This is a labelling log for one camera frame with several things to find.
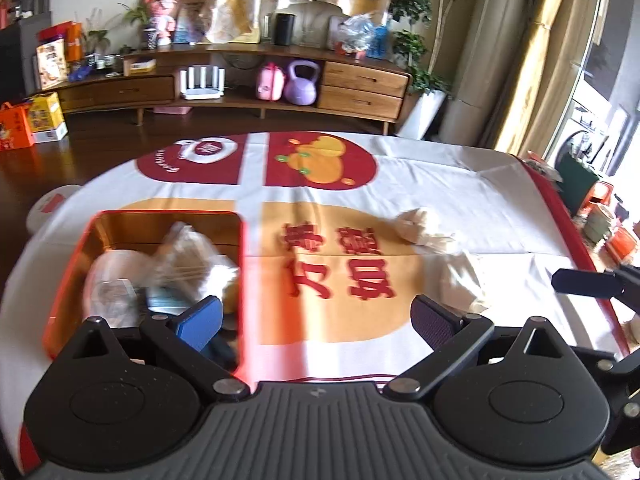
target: orange gift bag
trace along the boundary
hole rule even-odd
[[[23,105],[0,106],[0,152],[33,146],[31,127],[27,120],[27,109]]]

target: blue gripper pad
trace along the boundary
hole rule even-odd
[[[207,296],[172,319],[175,335],[200,352],[222,327],[222,302],[215,296]]]

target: white planter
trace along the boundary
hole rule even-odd
[[[396,136],[420,140],[433,122],[446,96],[440,90],[422,94]]]

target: tablecloth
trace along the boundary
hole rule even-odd
[[[423,206],[478,256],[490,305],[483,315],[505,326],[545,316],[570,344],[620,350],[595,300],[552,290],[551,275],[572,260],[512,156],[327,132],[183,140],[89,182],[11,273],[0,309],[0,428],[11,453],[18,459],[24,404],[49,365],[41,338],[52,300],[97,212],[237,212],[246,223],[239,376],[383,383],[431,352],[409,307],[419,293],[438,300],[441,259],[390,224]]]

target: triangular cutout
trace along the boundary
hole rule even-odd
[[[84,340],[84,344],[74,354],[74,359],[82,359],[85,357],[99,357],[107,355],[109,350],[102,339],[99,330],[93,330]]]
[[[562,357],[562,354],[556,347],[555,343],[543,328],[537,328],[532,332],[524,353],[527,355],[553,357],[554,359]]]

